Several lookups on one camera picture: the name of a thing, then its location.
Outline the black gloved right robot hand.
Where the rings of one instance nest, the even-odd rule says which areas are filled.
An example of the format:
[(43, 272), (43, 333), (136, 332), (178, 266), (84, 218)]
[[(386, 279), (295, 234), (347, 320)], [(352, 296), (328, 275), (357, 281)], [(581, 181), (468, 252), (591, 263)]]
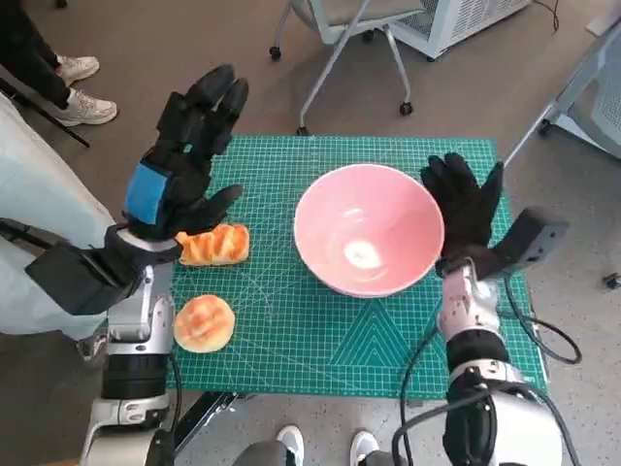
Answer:
[(495, 163), (484, 183), (478, 183), (465, 158), (450, 152), (443, 157), (430, 156), (420, 176), (441, 209), (444, 222), (441, 257), (487, 248), (502, 194), (504, 164)]

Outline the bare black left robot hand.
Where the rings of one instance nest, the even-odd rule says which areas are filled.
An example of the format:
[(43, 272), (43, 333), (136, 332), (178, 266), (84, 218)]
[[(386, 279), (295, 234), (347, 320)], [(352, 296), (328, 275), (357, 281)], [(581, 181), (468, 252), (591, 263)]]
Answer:
[(209, 197), (212, 158), (222, 155), (248, 96), (230, 64), (211, 69), (185, 93), (173, 92), (156, 125), (158, 138), (130, 180), (124, 214), (146, 241), (207, 232), (243, 193), (232, 184)]

